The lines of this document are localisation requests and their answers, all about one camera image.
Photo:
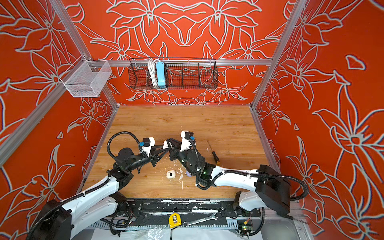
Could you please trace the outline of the white earbuds charging case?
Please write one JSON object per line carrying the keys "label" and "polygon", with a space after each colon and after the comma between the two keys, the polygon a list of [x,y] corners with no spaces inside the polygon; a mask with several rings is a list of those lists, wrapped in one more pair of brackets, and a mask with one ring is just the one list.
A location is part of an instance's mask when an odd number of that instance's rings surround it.
{"label": "white earbuds charging case", "polygon": [[168,146],[168,142],[167,141],[164,141],[163,143],[163,149],[168,149],[169,146]]}

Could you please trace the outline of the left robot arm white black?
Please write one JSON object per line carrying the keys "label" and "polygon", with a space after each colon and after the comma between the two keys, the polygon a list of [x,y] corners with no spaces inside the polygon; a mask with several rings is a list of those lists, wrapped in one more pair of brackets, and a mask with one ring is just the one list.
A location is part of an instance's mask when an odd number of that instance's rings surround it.
{"label": "left robot arm white black", "polygon": [[[119,135],[130,135],[136,141],[139,154],[124,148],[114,155],[111,142]],[[133,170],[150,163],[155,166],[169,148],[168,142],[156,145],[154,138],[139,141],[131,132],[118,132],[107,142],[107,152],[114,159],[113,168],[99,183],[63,201],[51,200],[40,211],[32,225],[28,240],[71,240],[87,226],[110,216],[118,209],[113,198],[134,177]]]}

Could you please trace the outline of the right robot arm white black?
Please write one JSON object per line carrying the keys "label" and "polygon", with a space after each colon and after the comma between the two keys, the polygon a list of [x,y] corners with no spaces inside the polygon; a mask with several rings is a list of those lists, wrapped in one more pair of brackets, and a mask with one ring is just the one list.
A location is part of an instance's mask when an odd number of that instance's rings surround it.
{"label": "right robot arm white black", "polygon": [[268,208],[286,217],[291,202],[304,199],[309,186],[295,177],[281,175],[267,165],[258,169],[236,170],[209,164],[198,152],[195,138],[167,139],[163,145],[170,160],[178,160],[195,177],[196,186],[206,191],[213,187],[233,187],[242,192],[236,197],[236,206],[245,211]]}

